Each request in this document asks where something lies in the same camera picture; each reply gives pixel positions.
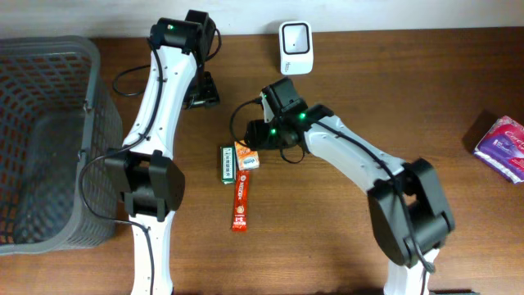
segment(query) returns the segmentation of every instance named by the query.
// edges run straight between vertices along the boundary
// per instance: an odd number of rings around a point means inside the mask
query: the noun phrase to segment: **wooden table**
[[[102,77],[149,62],[143,39],[98,39]],[[524,191],[470,149],[509,115],[524,123],[524,28],[314,35],[314,69],[293,77],[370,143],[437,169],[457,229],[436,260],[430,289],[516,294],[524,289]],[[180,294],[354,294],[381,288],[387,259],[373,238],[364,194],[312,156],[299,165],[261,152],[249,192],[249,230],[232,233],[233,186],[219,180],[218,150],[241,102],[281,77],[276,35],[227,36],[208,64],[218,107],[184,111],[175,162],[186,175],[174,219],[171,275]],[[145,86],[147,71],[122,87]],[[128,131],[140,98],[111,94]],[[237,132],[260,118],[248,107]],[[292,152],[290,157],[297,156]],[[119,227],[91,250],[0,257],[0,294],[129,294],[133,237]]]

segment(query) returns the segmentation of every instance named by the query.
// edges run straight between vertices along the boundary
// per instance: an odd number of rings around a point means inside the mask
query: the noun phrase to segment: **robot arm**
[[[264,119],[248,124],[246,145],[254,150],[299,145],[334,165],[368,195],[374,237],[390,259],[385,294],[418,295],[422,288],[427,294],[429,274],[423,271],[417,250],[426,262],[433,262],[454,230],[433,167],[423,159],[409,164],[392,157],[349,130],[333,111],[322,105],[308,107],[288,78],[262,89],[254,102],[263,106]],[[397,191],[416,196],[408,216]]]
[[[132,295],[173,292],[170,229],[185,186],[183,173],[173,163],[174,133],[184,106],[212,107],[219,103],[210,73],[204,72],[215,30],[208,14],[199,11],[189,11],[185,21],[163,18],[151,27],[149,79],[137,119],[123,144],[134,146],[105,160],[129,220],[148,229],[151,240],[154,274],[146,236],[133,227]]]

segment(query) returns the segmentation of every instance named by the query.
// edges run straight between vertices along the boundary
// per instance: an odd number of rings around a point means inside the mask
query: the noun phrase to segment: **orange small box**
[[[242,146],[235,142],[235,151],[237,152],[237,163],[239,170],[251,170],[260,166],[259,153],[251,151],[248,147]]]

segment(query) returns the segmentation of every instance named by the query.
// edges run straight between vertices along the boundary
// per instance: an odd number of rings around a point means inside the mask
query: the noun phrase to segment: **gray plastic basket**
[[[0,40],[0,255],[95,247],[111,222],[83,206],[77,177],[122,143],[122,120],[80,37]],[[84,181],[89,205],[115,216],[101,162]]]

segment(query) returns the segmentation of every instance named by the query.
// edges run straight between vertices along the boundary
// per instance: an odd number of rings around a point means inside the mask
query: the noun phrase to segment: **red snack stick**
[[[237,171],[237,187],[235,189],[235,202],[233,208],[234,232],[245,232],[247,230],[247,189],[249,188],[249,170]]]

